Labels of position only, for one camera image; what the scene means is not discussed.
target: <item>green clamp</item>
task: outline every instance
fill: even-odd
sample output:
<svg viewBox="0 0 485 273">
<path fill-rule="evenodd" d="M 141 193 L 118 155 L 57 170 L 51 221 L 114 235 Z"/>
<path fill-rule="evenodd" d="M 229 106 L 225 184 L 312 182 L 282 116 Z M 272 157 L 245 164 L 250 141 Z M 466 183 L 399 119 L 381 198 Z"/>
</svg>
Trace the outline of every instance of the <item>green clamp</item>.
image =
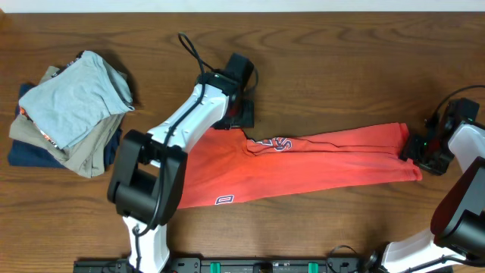
<svg viewBox="0 0 485 273">
<path fill-rule="evenodd" d="M 211 262 L 211 273 L 221 273 L 221 264 L 218 262 Z"/>
<path fill-rule="evenodd" d="M 316 262 L 308 263 L 308 273 L 318 273 L 318 264 Z"/>
</svg>

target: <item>small patch logo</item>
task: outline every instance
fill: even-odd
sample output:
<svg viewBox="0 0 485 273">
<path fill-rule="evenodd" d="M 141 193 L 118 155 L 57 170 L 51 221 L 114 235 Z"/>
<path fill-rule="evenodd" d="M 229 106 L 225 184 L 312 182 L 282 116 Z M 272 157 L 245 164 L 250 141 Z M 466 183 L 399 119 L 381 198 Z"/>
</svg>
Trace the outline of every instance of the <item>small patch logo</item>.
<svg viewBox="0 0 485 273">
<path fill-rule="evenodd" d="M 225 203 L 231 203 L 234 201 L 234 195 L 228 195 L 228 196 L 219 196 L 216 200 L 215 200 L 215 204 L 216 205 L 219 205 L 219 204 L 225 204 Z"/>
</svg>

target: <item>red shirt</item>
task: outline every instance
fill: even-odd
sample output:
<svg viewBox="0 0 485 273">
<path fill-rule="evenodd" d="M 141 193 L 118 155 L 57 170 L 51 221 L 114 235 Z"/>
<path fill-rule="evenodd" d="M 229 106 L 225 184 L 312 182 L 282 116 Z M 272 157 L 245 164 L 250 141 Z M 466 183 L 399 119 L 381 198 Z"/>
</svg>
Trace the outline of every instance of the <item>red shirt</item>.
<svg viewBox="0 0 485 273">
<path fill-rule="evenodd" d="M 397 123 L 258 142 L 239 129 L 210 129 L 189 154 L 179 209 L 421 180 L 399 159 L 407 138 Z"/>
</svg>

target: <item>white wall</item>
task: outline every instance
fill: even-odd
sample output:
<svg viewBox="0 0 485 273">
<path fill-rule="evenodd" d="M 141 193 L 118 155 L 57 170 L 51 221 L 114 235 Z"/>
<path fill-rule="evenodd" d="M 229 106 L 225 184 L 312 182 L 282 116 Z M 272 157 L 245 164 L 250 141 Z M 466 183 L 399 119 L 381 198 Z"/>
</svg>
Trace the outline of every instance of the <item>white wall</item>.
<svg viewBox="0 0 485 273">
<path fill-rule="evenodd" d="M 0 0 L 24 12 L 485 11 L 485 0 Z"/>
</svg>

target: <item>stack of folded clothes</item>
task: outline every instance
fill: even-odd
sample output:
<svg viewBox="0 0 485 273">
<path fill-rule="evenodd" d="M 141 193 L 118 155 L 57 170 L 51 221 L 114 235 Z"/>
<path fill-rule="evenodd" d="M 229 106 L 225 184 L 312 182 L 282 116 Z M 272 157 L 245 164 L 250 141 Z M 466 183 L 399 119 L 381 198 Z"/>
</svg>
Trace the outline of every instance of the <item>stack of folded clothes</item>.
<svg viewBox="0 0 485 273">
<path fill-rule="evenodd" d="M 134 110 L 126 77 L 84 51 L 65 69 L 49 67 L 38 86 L 22 85 L 9 163 L 103 174 L 114 162 L 121 120 Z"/>
</svg>

